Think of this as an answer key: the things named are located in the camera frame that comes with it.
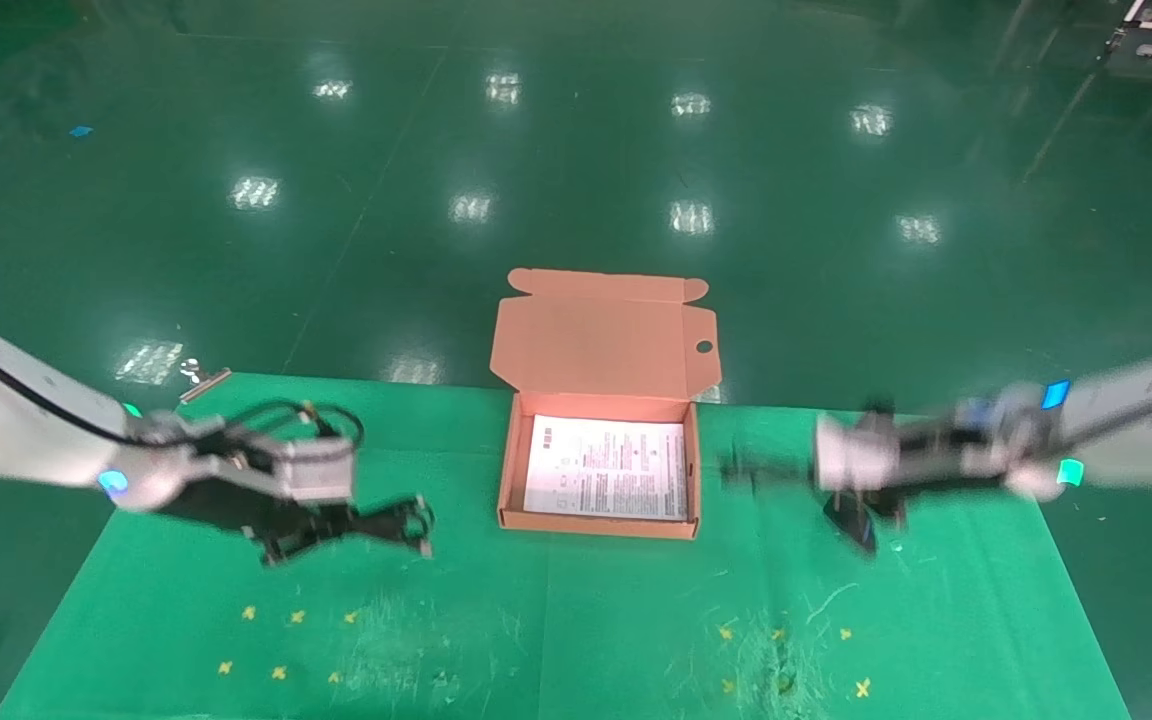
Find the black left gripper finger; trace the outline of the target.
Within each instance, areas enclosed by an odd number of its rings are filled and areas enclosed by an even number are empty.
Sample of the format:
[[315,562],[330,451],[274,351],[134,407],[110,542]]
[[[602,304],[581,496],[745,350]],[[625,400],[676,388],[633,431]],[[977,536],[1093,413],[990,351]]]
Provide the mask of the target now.
[[335,520],[340,537],[429,537],[431,530],[433,510],[424,497],[401,497],[370,509],[343,503]]
[[394,544],[424,558],[433,555],[433,543],[429,541],[429,537],[408,535],[402,526],[397,530],[380,526],[328,526],[302,530],[285,538],[262,539],[260,564],[262,568],[275,568],[305,555],[308,551],[353,537]]

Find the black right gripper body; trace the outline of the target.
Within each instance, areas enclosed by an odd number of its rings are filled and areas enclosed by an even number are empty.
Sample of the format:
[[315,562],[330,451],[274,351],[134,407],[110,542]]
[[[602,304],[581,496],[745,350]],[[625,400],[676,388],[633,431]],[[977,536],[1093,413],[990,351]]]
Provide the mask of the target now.
[[897,491],[1005,488],[1000,420],[933,416],[896,425]]

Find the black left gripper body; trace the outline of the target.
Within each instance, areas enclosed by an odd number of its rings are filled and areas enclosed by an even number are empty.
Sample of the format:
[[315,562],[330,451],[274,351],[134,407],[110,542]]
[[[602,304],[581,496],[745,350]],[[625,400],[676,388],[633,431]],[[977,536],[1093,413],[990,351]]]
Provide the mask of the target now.
[[297,470],[291,465],[185,465],[161,471],[161,511],[252,541],[311,528],[338,526],[340,506],[353,503],[351,465]]

